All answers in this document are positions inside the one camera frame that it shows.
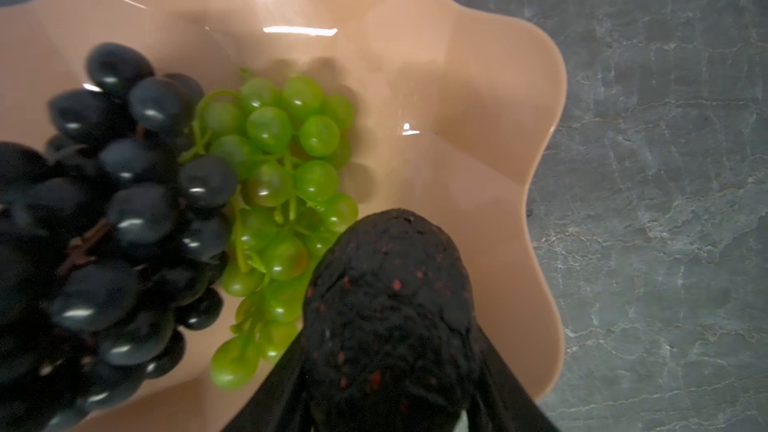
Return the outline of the green grape bunch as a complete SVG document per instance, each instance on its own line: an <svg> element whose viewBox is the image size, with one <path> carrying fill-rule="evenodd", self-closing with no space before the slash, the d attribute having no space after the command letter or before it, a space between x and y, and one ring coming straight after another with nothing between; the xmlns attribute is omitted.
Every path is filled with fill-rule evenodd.
<svg viewBox="0 0 768 432"><path fill-rule="evenodd" d="M297 336L311 273L358 217L340 186L356 120L353 101L307 75L283 84L242 70L237 89L206 94L193 121L195 159L209 153L239 178L226 208L232 223L221 288L239 299L231 337L213 354L222 389L251 381Z"/></svg>

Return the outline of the pink wavy fruit bowl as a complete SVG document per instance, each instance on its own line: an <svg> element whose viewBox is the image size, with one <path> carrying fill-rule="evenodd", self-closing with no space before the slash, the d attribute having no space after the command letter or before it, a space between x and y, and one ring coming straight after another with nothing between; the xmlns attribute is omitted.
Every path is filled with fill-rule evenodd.
<svg viewBox="0 0 768 432"><path fill-rule="evenodd" d="M551 431L481 328L459 250L339 185L357 111L311 76L206 91L90 46L31 146L1 111L1 427L68 431L172 372L239 299L211 378L271 371L230 431Z"/></svg>

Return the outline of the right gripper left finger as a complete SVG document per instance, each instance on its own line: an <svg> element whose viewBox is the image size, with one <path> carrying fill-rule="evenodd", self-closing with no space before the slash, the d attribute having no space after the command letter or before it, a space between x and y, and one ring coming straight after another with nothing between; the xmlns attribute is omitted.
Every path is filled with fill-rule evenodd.
<svg viewBox="0 0 768 432"><path fill-rule="evenodd" d="M304 372L304 333L300 332L254 395L223 432L310 432L312 414Z"/></svg>

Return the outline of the black grape bunch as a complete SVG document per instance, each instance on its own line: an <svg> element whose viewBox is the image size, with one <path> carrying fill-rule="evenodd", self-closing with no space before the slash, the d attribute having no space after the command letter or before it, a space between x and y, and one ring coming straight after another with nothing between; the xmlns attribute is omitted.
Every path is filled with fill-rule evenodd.
<svg viewBox="0 0 768 432"><path fill-rule="evenodd" d="M237 177L192 141L203 90L128 46L47 105L43 151L1 145L1 427L64 431L182 361L214 323Z"/></svg>

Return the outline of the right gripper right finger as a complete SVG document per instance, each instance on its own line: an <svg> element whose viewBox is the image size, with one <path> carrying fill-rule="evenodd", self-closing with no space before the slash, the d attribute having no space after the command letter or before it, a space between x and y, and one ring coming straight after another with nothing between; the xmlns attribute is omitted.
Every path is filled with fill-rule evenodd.
<svg viewBox="0 0 768 432"><path fill-rule="evenodd" d="M471 399L468 431L558 432L478 328L479 377Z"/></svg>

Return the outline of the dark avocado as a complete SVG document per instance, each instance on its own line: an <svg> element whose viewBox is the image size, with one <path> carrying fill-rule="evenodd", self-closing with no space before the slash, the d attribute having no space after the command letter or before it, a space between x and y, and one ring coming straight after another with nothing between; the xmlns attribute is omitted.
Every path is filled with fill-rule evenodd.
<svg viewBox="0 0 768 432"><path fill-rule="evenodd" d="M468 272L440 227L368 215L316 265L303 306L304 371L319 431L451 431L478 380Z"/></svg>

